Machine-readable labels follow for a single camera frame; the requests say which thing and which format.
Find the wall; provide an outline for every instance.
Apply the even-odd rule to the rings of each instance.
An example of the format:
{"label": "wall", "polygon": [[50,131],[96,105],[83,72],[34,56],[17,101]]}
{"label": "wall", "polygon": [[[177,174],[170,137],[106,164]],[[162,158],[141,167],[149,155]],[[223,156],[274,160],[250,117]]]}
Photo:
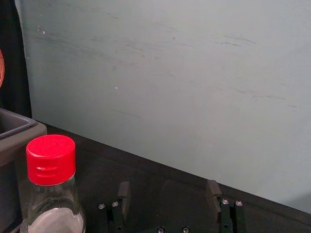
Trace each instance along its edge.
{"label": "wall", "polygon": [[311,213],[311,3],[27,0],[34,118]]}

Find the bottle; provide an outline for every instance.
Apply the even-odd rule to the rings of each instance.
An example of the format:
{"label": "bottle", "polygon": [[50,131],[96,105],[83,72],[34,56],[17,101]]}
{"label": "bottle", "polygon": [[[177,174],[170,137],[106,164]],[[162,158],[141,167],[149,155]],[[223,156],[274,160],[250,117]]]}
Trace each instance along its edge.
{"label": "bottle", "polygon": [[75,143],[45,135],[26,147],[32,197],[21,233],[84,233],[86,220],[75,187]]}

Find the red bottle cap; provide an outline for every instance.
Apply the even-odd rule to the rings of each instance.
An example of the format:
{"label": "red bottle cap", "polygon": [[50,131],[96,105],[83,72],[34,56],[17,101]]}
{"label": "red bottle cap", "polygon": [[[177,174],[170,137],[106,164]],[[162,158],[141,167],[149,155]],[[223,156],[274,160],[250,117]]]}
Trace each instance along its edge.
{"label": "red bottle cap", "polygon": [[50,186],[69,180],[75,173],[75,143],[63,135],[35,138],[26,147],[28,178]]}

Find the black fabric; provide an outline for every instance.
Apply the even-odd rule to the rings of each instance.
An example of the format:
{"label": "black fabric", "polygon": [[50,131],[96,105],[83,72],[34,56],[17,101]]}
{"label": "black fabric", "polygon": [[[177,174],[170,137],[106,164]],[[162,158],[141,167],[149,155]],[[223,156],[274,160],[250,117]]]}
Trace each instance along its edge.
{"label": "black fabric", "polygon": [[[99,203],[116,201],[120,182],[131,182],[131,204],[125,223],[134,233],[158,226],[201,226],[217,232],[206,193],[206,179],[164,166],[73,133],[48,126],[48,133],[76,142],[76,182],[86,212],[86,233],[96,231]],[[311,232],[311,215],[220,185],[229,200],[242,200],[248,233]]]}
{"label": "black fabric", "polygon": [[5,74],[0,107],[31,117],[26,61],[20,21],[13,0],[0,0],[0,49]]}

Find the orange object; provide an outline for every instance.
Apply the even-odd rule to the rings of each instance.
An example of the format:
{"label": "orange object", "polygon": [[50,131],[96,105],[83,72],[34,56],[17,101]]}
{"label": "orange object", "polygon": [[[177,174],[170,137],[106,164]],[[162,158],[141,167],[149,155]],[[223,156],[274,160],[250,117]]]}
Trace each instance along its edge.
{"label": "orange object", "polygon": [[2,52],[0,50],[0,87],[2,85],[3,79],[4,79],[4,59]]}

